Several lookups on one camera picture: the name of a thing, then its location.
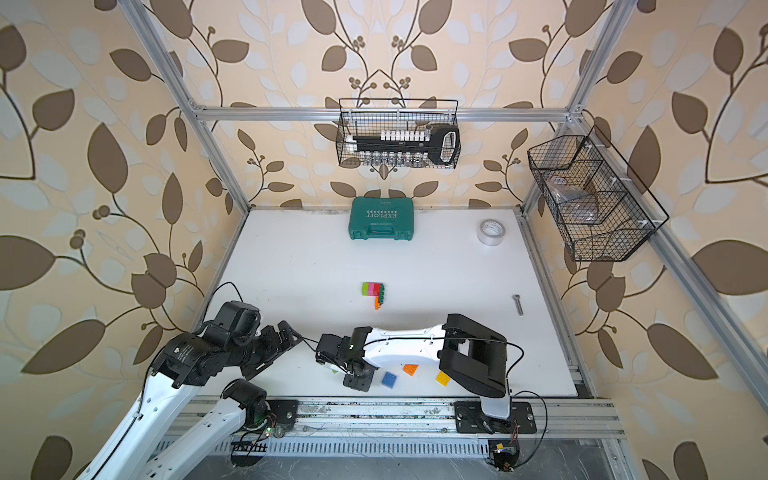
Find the long orange lego brick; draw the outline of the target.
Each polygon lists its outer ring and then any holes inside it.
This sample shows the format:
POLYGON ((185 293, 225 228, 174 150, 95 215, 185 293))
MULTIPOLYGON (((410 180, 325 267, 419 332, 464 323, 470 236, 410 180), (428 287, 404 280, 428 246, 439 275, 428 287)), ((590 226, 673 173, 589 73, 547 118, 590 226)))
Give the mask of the long orange lego brick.
POLYGON ((417 369, 419 368, 418 365, 414 364, 406 364, 403 366, 402 370, 409 376, 414 376, 417 369))

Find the yellow lego brick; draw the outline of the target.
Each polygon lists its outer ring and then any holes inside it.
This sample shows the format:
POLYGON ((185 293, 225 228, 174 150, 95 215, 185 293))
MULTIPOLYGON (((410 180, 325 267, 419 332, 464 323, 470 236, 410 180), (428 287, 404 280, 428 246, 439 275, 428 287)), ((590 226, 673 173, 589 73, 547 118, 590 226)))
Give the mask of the yellow lego brick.
POLYGON ((440 385, 446 387, 451 382, 451 378, 444 372, 440 371, 436 377, 436 381, 440 385))

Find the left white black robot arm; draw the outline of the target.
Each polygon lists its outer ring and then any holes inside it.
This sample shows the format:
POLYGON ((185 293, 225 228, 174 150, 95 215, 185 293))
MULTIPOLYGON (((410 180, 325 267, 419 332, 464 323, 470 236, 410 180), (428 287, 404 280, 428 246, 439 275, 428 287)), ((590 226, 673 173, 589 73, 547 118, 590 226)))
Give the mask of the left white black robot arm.
POLYGON ((142 390, 82 479, 182 479, 232 434, 269 432, 276 424, 253 378, 302 342, 287 322, 263 326, 259 309, 229 301, 196 331, 172 338, 148 367, 142 390), (213 377, 240 370, 212 409, 162 452, 177 416, 213 377))

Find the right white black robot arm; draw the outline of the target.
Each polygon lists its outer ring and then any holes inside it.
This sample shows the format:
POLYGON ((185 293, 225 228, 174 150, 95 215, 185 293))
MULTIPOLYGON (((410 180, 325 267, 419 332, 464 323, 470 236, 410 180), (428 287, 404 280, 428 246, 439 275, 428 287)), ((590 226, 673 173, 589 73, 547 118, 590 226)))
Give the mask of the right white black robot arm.
POLYGON ((471 318, 451 313, 444 323, 415 330, 357 327, 349 336, 324 334, 314 348, 320 365, 342 372, 343 385, 367 392, 374 373, 391 365, 435 365, 467 392, 480 399, 481 412, 495 420, 511 417, 508 376, 519 360, 508 350, 524 349, 471 318))

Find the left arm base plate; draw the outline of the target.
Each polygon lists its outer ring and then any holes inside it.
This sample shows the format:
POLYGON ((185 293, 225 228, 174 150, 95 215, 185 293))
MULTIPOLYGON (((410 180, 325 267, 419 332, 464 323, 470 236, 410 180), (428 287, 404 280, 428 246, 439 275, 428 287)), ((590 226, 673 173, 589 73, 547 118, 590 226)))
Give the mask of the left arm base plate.
POLYGON ((298 419, 299 401, 296 399, 267 399, 264 402, 266 429, 272 436, 281 436, 294 429, 298 419))

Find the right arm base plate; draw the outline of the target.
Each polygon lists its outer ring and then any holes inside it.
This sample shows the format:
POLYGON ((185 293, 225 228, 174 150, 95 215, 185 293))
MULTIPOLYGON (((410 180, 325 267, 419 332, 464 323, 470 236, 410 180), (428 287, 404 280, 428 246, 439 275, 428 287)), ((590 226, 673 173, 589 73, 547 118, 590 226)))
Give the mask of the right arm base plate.
POLYGON ((537 425, 529 402, 512 402, 506 419, 487 416, 479 401, 458 401, 453 404, 456 430, 460 434, 534 434, 537 425))

